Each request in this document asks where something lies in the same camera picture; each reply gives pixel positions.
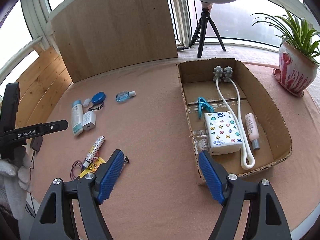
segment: cardboard box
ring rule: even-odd
[[[238,176],[248,176],[286,160],[292,153],[292,142],[286,124],[272,98],[240,61],[235,59],[212,58],[209,60],[188,61],[178,64],[179,79],[185,102],[187,120],[193,137],[196,165],[201,181],[204,177],[198,166],[198,153],[208,149],[204,124],[203,109],[201,119],[198,117],[198,97],[204,97],[214,108],[215,112],[227,112],[228,109],[218,95],[216,84],[212,81],[213,69],[216,66],[233,69],[232,80],[236,83],[241,98],[241,117],[246,130],[245,118],[247,113],[253,113],[260,135],[260,150],[253,152],[255,166],[250,170],[242,169],[240,151],[235,153],[214,155],[213,158],[222,164],[228,173]],[[231,83],[220,82],[219,88],[224,98],[237,115],[237,94]]]

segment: metal screw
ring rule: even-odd
[[[58,185],[58,184],[60,184],[60,182],[61,182],[61,179],[54,179],[53,180],[54,185]]]
[[[236,180],[237,179],[237,175],[231,173],[231,174],[228,175],[228,178],[231,179],[231,180]]]
[[[123,163],[123,166],[122,166],[122,168],[121,168],[120,173],[122,172],[122,170],[124,169],[124,166],[125,166],[127,163],[129,163],[129,158],[128,158],[127,156],[125,156],[125,157],[124,157],[124,163]]]
[[[85,177],[86,179],[92,179],[93,176],[94,176],[94,174],[90,172],[90,173],[87,173],[84,177]]]
[[[262,183],[263,185],[265,185],[265,186],[268,186],[268,185],[270,184],[269,180],[267,180],[267,179],[263,179],[263,180],[261,181],[261,183]]]

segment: blue clothespin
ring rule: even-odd
[[[207,109],[210,113],[214,113],[214,109],[212,106],[209,105],[207,100],[205,100],[203,97],[198,97],[198,104],[199,104],[199,118],[202,116],[202,108]]]

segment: tissue pack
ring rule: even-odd
[[[211,155],[233,153],[242,147],[236,122],[231,112],[204,114],[208,150]]]

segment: white glove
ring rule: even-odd
[[[0,204],[11,210],[17,220],[23,218],[27,192],[31,192],[30,167],[26,148],[14,149],[14,164],[0,159]]]

